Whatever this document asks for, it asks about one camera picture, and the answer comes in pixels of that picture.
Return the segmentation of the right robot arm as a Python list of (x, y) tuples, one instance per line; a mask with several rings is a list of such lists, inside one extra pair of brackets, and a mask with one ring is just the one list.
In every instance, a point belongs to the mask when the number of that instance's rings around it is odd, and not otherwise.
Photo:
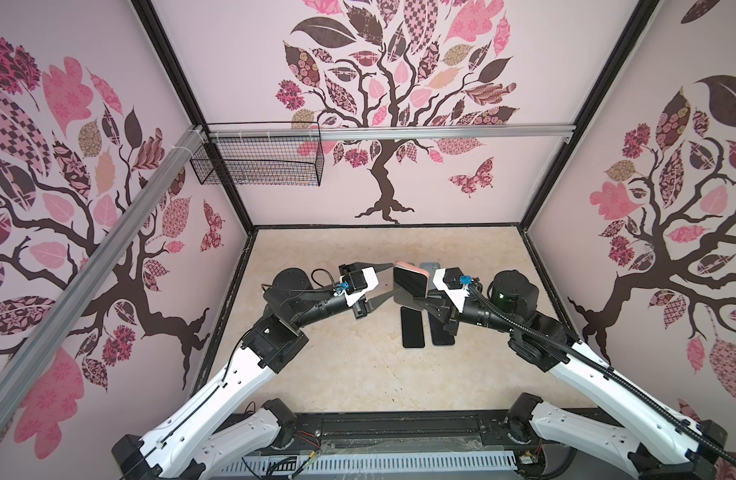
[(619, 374), (558, 320), (537, 309), (538, 289), (505, 270), (488, 286), (458, 268), (396, 270), (396, 286), (456, 334), (462, 324), (506, 333), (517, 356), (574, 387), (611, 418), (594, 420), (523, 393), (506, 417), (511, 438), (562, 443), (635, 479), (713, 479), (727, 434), (697, 422), (645, 393)]

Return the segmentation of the light blue phone case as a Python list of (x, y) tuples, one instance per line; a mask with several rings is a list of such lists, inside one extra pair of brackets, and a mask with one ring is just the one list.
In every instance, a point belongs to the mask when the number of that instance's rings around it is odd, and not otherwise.
[(441, 268), (441, 265), (438, 262), (422, 262), (420, 267), (427, 271), (436, 271)]

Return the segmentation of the black smartphone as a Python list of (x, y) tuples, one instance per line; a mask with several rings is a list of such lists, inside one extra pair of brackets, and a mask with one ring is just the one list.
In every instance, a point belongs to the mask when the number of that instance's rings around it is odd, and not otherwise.
[(445, 330), (444, 324), (433, 315), (428, 315), (431, 341), (434, 346), (453, 346), (455, 336)]

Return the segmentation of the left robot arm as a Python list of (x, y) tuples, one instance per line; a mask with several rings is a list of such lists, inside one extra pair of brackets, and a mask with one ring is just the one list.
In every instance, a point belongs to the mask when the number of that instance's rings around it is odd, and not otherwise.
[(352, 311), (363, 318), (389, 298), (369, 297), (392, 264), (342, 265), (340, 275), (316, 287), (300, 268), (279, 272), (263, 286), (265, 309), (242, 335), (227, 363), (182, 407), (142, 436), (125, 435), (112, 455), (123, 479), (210, 479), (259, 449), (288, 446), (296, 416), (280, 399), (245, 419), (228, 419), (287, 366), (307, 344), (307, 325)]

